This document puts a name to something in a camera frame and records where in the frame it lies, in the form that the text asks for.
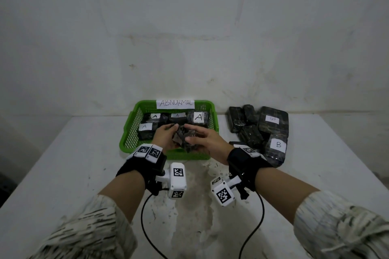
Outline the person's right hand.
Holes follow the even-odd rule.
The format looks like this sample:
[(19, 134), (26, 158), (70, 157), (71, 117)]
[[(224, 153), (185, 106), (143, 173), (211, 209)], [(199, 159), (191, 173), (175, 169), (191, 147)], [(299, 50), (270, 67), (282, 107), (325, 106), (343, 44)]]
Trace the person's right hand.
[(199, 150), (207, 153), (217, 162), (228, 166), (228, 157), (234, 146), (226, 142), (215, 130), (207, 129), (201, 126), (185, 124), (185, 128), (193, 129), (199, 133), (202, 138), (202, 145), (199, 145)]

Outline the black packet with white label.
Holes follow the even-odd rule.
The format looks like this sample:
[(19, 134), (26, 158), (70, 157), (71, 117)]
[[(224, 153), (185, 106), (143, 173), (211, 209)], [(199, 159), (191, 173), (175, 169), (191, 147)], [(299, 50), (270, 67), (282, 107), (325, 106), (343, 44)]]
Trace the black packet with white label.
[(145, 113), (141, 123), (157, 123), (158, 126), (168, 124), (169, 116), (167, 113)]
[(205, 110), (192, 110), (188, 112), (187, 123), (190, 125), (209, 128), (209, 112)]
[(168, 117), (168, 123), (184, 125), (188, 122), (187, 112), (171, 113)]
[(157, 122), (140, 123), (137, 130), (139, 140), (141, 141), (152, 140), (157, 129), (158, 129)]
[(270, 134), (265, 145), (264, 156), (268, 163), (274, 168), (278, 168), (285, 162), (288, 137), (280, 133)]

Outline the white paper basket label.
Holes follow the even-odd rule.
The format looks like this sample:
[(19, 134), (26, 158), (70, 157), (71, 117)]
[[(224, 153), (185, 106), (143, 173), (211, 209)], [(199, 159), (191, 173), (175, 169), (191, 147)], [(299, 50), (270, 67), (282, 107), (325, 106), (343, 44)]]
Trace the white paper basket label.
[(195, 109), (195, 101), (192, 99), (157, 99), (157, 109)]

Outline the patterned white left sleeve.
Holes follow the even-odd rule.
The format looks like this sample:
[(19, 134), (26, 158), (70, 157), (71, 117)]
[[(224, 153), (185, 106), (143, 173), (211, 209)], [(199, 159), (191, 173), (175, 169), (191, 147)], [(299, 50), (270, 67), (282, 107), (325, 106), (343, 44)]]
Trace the patterned white left sleeve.
[(130, 259), (137, 247), (133, 229), (114, 200), (96, 195), (27, 259)]

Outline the person's left forearm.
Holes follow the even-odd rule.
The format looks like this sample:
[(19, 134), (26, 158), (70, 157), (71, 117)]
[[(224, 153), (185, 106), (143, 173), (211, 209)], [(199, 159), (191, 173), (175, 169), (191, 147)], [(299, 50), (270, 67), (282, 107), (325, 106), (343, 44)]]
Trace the person's left forearm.
[(115, 177), (98, 194), (112, 199), (130, 223), (144, 193), (144, 178), (138, 171), (133, 170)]

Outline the patterned white right sleeve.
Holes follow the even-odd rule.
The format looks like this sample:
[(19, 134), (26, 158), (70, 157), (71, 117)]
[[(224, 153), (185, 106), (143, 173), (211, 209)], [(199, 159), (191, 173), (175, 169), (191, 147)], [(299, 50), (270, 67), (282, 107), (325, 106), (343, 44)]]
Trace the patterned white right sleeve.
[(305, 198), (293, 227), (313, 259), (389, 259), (389, 220), (334, 193)]

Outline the large black packet with label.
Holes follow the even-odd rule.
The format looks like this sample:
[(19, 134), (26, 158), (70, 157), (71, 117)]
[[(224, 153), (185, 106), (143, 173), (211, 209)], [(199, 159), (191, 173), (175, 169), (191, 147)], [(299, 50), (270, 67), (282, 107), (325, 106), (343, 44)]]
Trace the large black packet with label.
[(262, 106), (259, 111), (258, 130), (268, 134), (289, 137), (289, 114), (283, 110)]

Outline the patterned white sleeve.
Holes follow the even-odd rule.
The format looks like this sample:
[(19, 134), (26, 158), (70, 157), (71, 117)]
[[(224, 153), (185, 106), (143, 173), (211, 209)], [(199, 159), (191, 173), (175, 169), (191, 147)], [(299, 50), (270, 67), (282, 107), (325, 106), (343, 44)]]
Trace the patterned white sleeve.
[(389, 220), (334, 193), (305, 198), (293, 227), (313, 259), (389, 259)]
[(133, 229), (114, 200), (96, 195), (27, 259), (130, 259), (137, 247)]

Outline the green plastic basket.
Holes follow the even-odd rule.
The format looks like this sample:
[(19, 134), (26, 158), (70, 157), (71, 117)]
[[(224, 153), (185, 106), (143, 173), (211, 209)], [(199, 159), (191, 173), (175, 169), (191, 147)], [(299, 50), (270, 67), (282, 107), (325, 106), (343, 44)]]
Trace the green plastic basket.
[(129, 113), (123, 127), (123, 134), (119, 142), (120, 150), (124, 153), (131, 154), (139, 145), (150, 143), (150, 140), (139, 140), (137, 130), (145, 113), (168, 113), (185, 112), (189, 110), (205, 110), (209, 112), (209, 128), (219, 132), (219, 123), (217, 119), (217, 111), (213, 102), (209, 100), (194, 100), (195, 109), (157, 109), (156, 100), (141, 100), (134, 105), (133, 110)]

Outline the person's left hand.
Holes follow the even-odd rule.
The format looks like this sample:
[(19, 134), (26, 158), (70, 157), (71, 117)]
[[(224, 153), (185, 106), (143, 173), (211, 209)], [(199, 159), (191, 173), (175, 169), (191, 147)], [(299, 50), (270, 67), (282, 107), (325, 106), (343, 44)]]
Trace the person's left hand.
[(173, 136), (174, 134), (163, 134), (159, 132), (158, 128), (151, 143), (161, 147), (163, 149), (163, 153), (165, 154), (167, 151), (178, 148), (178, 145), (176, 145), (172, 140)]

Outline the person's right forearm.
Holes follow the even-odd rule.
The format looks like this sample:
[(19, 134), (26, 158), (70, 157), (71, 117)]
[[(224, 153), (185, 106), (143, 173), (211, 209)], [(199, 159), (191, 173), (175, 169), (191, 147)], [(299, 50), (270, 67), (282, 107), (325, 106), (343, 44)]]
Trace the person's right forearm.
[(255, 191), (294, 224), (299, 206), (319, 189), (276, 168), (260, 168), (255, 177)]

